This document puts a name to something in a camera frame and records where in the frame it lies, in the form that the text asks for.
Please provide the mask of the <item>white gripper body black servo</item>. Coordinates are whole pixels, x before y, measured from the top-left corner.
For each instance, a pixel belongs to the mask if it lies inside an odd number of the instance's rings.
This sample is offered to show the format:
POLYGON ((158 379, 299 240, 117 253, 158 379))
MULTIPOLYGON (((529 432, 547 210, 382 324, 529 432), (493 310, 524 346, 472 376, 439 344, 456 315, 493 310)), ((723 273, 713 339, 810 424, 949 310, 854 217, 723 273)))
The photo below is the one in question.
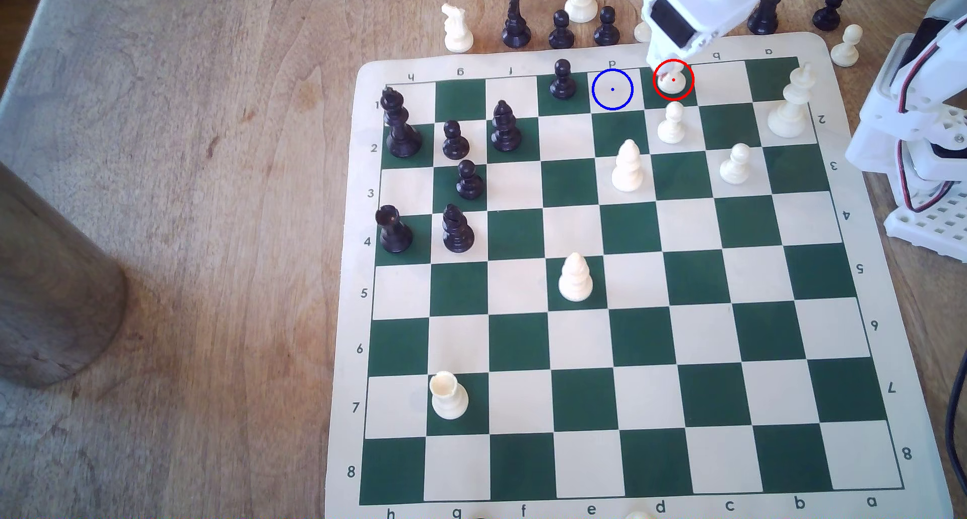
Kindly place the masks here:
POLYGON ((697 52, 725 35, 759 0, 644 0, 650 52, 697 52))

